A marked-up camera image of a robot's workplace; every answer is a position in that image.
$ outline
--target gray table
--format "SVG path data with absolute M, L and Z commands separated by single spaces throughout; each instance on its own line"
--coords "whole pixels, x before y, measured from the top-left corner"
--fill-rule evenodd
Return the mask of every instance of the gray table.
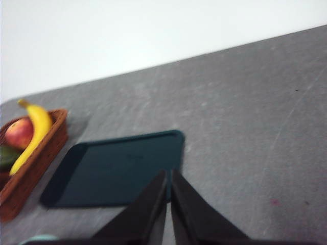
M 246 234 L 327 244 L 327 26 L 27 99 L 67 108 L 70 138 L 20 215 L 2 225 L 2 244 L 93 235 L 123 208 L 38 203 L 67 150 L 169 129 L 186 135 L 183 175 Z M 25 112 L 9 101 L 1 114 L 3 125 Z M 173 243 L 168 208 L 163 244 Z

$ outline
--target brown basket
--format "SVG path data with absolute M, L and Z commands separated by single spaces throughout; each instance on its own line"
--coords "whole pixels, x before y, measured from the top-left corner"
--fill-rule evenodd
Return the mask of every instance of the brown basket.
M 2 222 L 12 220 L 19 214 L 33 188 L 68 139 L 67 110 L 57 109 L 49 111 L 49 114 L 53 118 L 54 124 L 26 162 L 13 176 L 9 176 L 9 173 L 0 175 L 0 218 Z M 27 118 L 27 116 L 16 118 L 1 128 L 1 145 L 6 143 L 6 130 L 21 118 Z

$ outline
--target banana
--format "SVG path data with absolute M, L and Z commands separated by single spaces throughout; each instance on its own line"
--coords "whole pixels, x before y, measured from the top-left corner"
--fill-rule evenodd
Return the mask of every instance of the banana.
M 44 138 L 47 132 L 52 126 L 52 119 L 48 112 L 41 106 L 34 105 L 28 101 L 21 99 L 18 104 L 27 110 L 29 118 L 32 121 L 34 133 L 30 144 L 23 151 L 23 153 L 17 158 L 14 165 L 10 170 L 10 175 L 15 174 L 19 168 L 26 162 L 31 153 L 39 145 L 40 141 Z

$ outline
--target apple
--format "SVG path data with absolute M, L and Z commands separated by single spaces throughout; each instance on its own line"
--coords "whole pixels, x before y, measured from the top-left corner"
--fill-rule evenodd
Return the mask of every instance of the apple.
M 25 150 L 31 142 L 33 131 L 33 124 L 29 118 L 14 122 L 5 133 L 7 145 Z

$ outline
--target dark teal tray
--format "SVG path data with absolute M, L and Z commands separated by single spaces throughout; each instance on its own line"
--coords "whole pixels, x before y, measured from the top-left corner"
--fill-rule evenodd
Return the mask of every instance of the dark teal tray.
M 65 208 L 130 204 L 161 169 L 180 169 L 183 145 L 177 130 L 79 143 L 67 152 L 40 201 Z M 167 195 L 170 199 L 170 188 Z

